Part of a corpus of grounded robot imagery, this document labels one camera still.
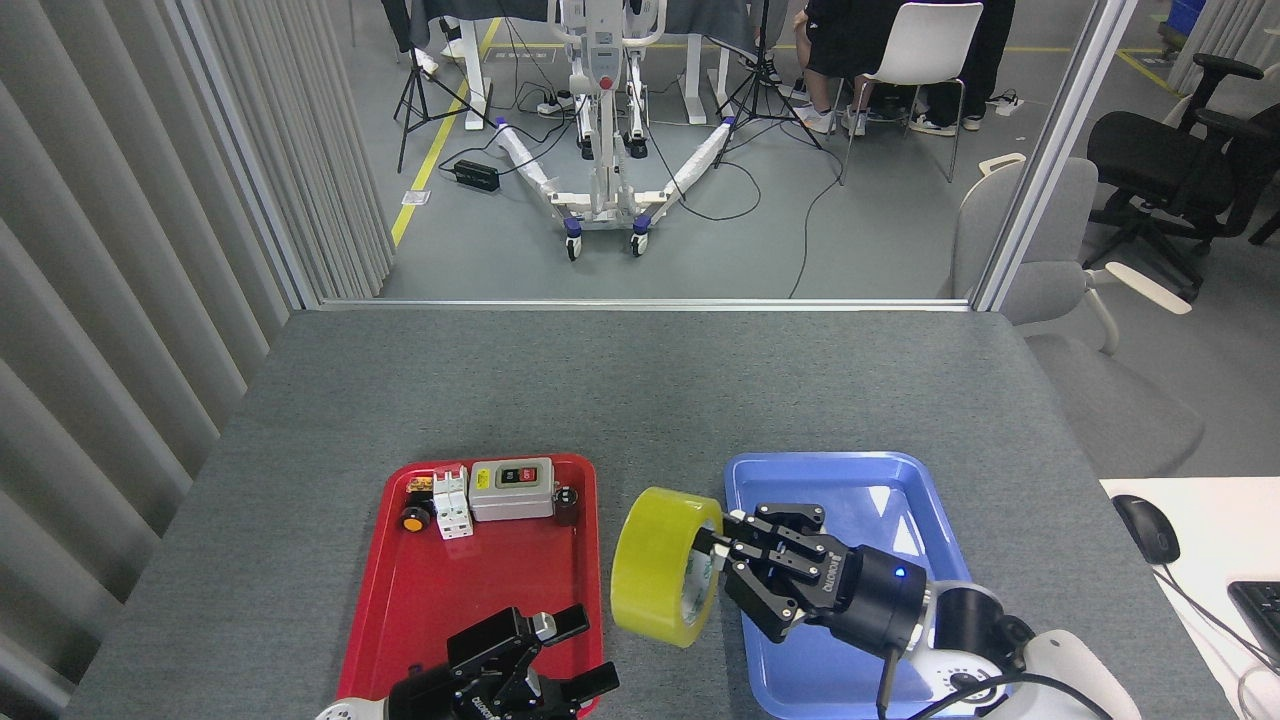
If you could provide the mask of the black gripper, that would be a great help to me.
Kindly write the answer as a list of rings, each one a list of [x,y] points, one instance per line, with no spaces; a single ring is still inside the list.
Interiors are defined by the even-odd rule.
[[[870,546],[850,548],[823,532],[819,503],[768,502],[723,516],[724,592],[773,643],[797,624],[826,628],[876,657],[913,644],[925,610],[927,570]],[[817,588],[814,603],[806,596]]]
[[[532,661],[545,647],[589,628],[580,603],[529,616],[515,606],[502,609],[447,641],[449,669],[434,667],[396,683],[390,717],[580,719],[586,705],[620,687],[614,664],[604,662],[570,679],[539,679]],[[500,698],[498,691],[513,693]],[[539,691],[540,698],[531,693]]]

